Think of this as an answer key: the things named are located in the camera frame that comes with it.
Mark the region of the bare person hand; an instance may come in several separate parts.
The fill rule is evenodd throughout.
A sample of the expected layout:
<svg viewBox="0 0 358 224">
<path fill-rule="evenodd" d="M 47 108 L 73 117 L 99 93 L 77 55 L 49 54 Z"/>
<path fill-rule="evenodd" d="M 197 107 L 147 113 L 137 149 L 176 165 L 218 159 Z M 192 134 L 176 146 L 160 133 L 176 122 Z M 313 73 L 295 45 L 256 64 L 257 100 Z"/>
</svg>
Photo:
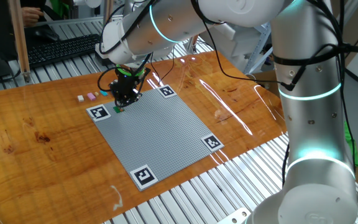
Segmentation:
<svg viewBox="0 0 358 224">
<path fill-rule="evenodd" d="M 24 27 L 35 26 L 39 19 L 44 16 L 40 8 L 36 7 L 22 7 L 22 20 Z"/>
</svg>

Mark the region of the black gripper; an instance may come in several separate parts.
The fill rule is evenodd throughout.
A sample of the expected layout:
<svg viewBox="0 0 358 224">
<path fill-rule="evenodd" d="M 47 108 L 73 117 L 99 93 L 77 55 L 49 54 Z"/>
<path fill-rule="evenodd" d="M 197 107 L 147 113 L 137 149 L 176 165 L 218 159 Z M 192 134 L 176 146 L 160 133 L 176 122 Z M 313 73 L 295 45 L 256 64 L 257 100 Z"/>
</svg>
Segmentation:
<svg viewBox="0 0 358 224">
<path fill-rule="evenodd" d="M 117 108 L 126 107 L 140 98 L 137 86 L 144 81 L 144 75 L 133 76 L 116 72 L 117 78 L 109 84 Z"/>
</svg>

